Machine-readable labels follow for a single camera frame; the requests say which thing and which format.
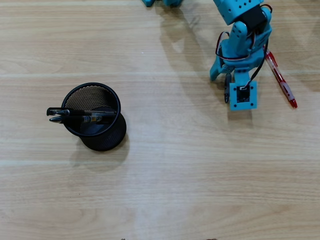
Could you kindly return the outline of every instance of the pen clip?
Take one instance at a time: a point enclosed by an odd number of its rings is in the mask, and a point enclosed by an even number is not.
[[[278,64],[276,62],[275,56],[272,54],[272,52],[269,51],[269,49],[266,50],[266,56],[269,57],[272,61],[272,63],[278,67]]]
[[[72,108],[67,108],[67,107],[49,107],[46,110],[46,115],[49,116],[50,115],[50,111],[52,110],[72,110]]]

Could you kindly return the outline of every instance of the red pen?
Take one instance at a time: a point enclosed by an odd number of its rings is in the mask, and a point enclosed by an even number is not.
[[[274,73],[283,93],[288,98],[291,106],[294,108],[297,108],[298,105],[297,105],[295,96],[292,94],[289,85],[286,83],[284,77],[281,75],[281,73],[278,69],[278,64],[276,62],[276,59],[275,59],[274,55],[269,51],[269,49],[266,50],[265,59],[268,62],[270,68],[272,69],[272,72]]]

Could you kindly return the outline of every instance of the wood grain surface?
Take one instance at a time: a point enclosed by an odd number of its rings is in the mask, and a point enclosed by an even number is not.
[[[230,112],[212,0],[1,0],[0,239],[319,240],[320,2],[267,3],[297,110],[265,65],[259,108]],[[109,152],[45,114],[87,82],[121,100]]]

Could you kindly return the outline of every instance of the black mesh pen holder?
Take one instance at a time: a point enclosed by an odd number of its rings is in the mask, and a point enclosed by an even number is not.
[[[95,151],[107,151],[121,143],[127,132],[127,124],[121,114],[117,94],[108,86],[90,82],[77,86],[65,97],[62,108],[84,111],[116,111],[107,124],[73,123],[64,125],[73,135]]]

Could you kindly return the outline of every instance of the teal robotic arm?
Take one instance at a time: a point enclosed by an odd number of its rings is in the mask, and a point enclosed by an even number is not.
[[[213,0],[231,32],[221,33],[216,59],[210,70],[211,81],[226,74],[225,102],[232,111],[258,107],[257,82],[253,81],[261,69],[272,32],[272,8],[260,5],[263,0]],[[223,40],[224,34],[229,38]],[[249,71],[257,68],[250,77]],[[234,71],[234,82],[230,74]]]
[[[151,7],[156,0],[142,0],[142,2],[147,6]],[[177,7],[181,4],[183,0],[163,0],[164,5]]]

